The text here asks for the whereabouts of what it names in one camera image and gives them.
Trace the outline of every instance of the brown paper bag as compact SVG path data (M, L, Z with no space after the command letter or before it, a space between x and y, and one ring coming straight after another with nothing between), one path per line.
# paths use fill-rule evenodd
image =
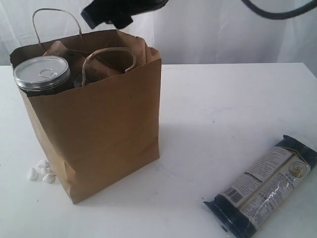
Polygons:
M124 74L56 95L28 98L21 91L36 136L73 203L159 158L158 51L116 30L83 34L84 43L80 35L58 40L82 52L127 47L137 61ZM42 56L55 41L16 49L13 67Z

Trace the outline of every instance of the black cable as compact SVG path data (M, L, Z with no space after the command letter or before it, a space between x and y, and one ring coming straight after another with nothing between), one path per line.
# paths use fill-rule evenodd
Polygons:
M304 6L301 6L295 10L292 11L286 11L286 12L268 12L264 11L261 8L254 5L250 0L241 0L252 12L256 13L257 15L271 19L271 20L285 20L289 18L293 18L299 15L302 15L310 10L313 10L317 7L317 0L312 0L311 2L305 4Z

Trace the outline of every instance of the white table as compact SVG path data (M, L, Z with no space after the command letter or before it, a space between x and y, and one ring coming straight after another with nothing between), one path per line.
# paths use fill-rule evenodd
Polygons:
M0 238L225 238L203 200L283 134L317 144L317 79L301 63L164 65L161 159L78 205L31 182L45 158L11 76L0 67ZM316 237L317 170L255 238Z

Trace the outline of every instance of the white backdrop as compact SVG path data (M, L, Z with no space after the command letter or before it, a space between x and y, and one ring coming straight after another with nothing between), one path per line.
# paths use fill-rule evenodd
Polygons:
M294 9L309 0L254 0L271 11ZM32 13L40 7L80 16L89 0L0 0L0 65L17 47L36 43ZM36 24L43 41L77 34L75 23L61 12L40 12ZM110 29L101 25L97 30ZM317 10L284 21L250 12L240 0L170 0L163 9L134 17L124 30L156 47L163 63L304 62L317 75Z

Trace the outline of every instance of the white candy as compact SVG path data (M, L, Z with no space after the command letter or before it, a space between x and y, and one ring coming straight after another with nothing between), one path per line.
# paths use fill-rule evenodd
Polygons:
M43 177L43 182L51 183L54 181L54 174L50 173Z
M38 178L38 172L35 170L35 168L31 168L28 172L28 180L36 180Z
M48 175L53 173L53 170L51 168L41 168L41 174L42 176Z
M50 166L50 164L49 164L49 162L46 161L46 160L41 160L41 161L38 162L38 164L37 164L37 167L38 167L38 168L47 168L47 167L49 167L49 166Z

